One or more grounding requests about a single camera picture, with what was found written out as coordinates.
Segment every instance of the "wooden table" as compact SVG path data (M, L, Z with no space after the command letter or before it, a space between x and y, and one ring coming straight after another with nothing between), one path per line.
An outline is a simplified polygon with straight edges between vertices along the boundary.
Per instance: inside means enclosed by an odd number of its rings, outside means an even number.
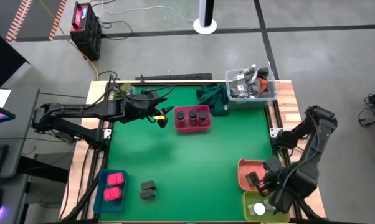
M139 83L140 81L122 81L122 83ZM166 83L167 81L164 80L153 80L153 81L146 81L148 83ZM225 82L225 80L180 80L178 82L181 83L194 83L194 82L201 82L201 83L217 83L217 82ZM87 97L87 104L93 103L99 97L103 95L106 89L107 81L92 81L89 93ZM295 99L293 84L290 80L279 80L277 81L277 88L278 88L278 106L280 110L280 115L282 117L282 123L284 128L294 128L301 122L300 112L298 110L297 101ZM275 110L273 105L269 103L270 115L271 120L274 128L277 128ZM81 125L83 127L93 129L97 128L99 124L99 120L96 118L84 118L82 120ZM306 142L300 141L299 146L301 148L305 147ZM86 153L87 161L85 163L85 167L83 166L83 161L85 158ZM97 162L97 167L95 173L99 171L99 168L102 164L102 154L99 155L99 160ZM292 162L299 160L301 156L301 152L299 150L295 150L292 157L290 158ZM90 172L90 167L92 163L93 157L93 150L88 149L88 144L85 141L80 141L77 143L74 151L73 161L70 168L70 179L69 179L69 198L65 208L65 212L62 217L67 216L70 211L74 208L77 204L78 198L78 190L80 190L80 197L86 190L88 176ZM66 192L64 193L63 204L60 211L63 210L65 206L65 198ZM90 203L89 203L89 210L87 218L93 217L93 203L95 201L96 191L93 192ZM325 210L323 208L323 203L320 197L319 189L316 189L306 200L307 204L313 209L313 211L321 217L325 217ZM294 217L293 209L290 209L290 216Z

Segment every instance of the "blue tray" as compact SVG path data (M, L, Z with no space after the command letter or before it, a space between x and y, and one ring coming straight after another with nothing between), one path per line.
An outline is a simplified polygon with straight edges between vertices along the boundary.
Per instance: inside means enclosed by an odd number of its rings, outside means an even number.
M124 175L124 187L121 201L106 202L103 198L105 189L113 187L107 184L107 176L121 172ZM102 170L99 176L98 189L96 191L95 203L93 204L93 211L95 213L122 213L125 204L125 195L128 184L128 173L125 170Z

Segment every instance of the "gray floor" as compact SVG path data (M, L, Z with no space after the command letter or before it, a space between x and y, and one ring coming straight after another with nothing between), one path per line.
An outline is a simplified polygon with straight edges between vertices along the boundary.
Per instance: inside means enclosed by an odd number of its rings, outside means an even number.
M375 0L260 0L267 27L345 26L375 24ZM61 26L69 29L74 2L67 2ZM117 0L105 7L124 11L135 7L171 6L189 19L197 17L197 0ZM134 32L191 30L191 22L167 9L109 15L95 8L103 21L124 19ZM252 1L217 0L214 19L222 28L258 28ZM121 24L109 33L127 32ZM300 111L321 105L336 113L337 130L320 163L320 191L330 220L375 223L375 125L360 128L363 98L375 92L375 29L269 33L280 79L293 80ZM42 91L86 96L94 73L64 40L12 43L33 67L12 86L36 86ZM144 75L225 71L251 63L267 65L260 33L132 37L102 39L99 71L114 70L122 79ZM40 96L48 101L81 103L83 99ZM39 153L67 152L68 146L38 145ZM53 221L56 211L34 207L29 223Z

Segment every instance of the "dark green towel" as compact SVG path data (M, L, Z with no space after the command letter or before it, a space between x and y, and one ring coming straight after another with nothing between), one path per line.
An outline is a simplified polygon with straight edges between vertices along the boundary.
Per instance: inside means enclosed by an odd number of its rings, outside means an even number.
M208 105L213 116L228 115L224 105L227 105L228 98L225 84L208 84L196 91L200 105Z

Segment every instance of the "green table surface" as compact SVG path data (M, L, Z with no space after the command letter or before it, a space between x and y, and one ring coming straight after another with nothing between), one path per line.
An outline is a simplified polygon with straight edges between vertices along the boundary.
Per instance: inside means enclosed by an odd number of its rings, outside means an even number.
M197 88L177 86L158 108L198 104ZM197 134L178 134L173 112L163 129L146 119L114 124L107 169L129 173L128 192L123 213L100 221L244 221L237 164L272 155L264 110L211 116L210 130ZM142 200L140 184L149 180L156 198Z

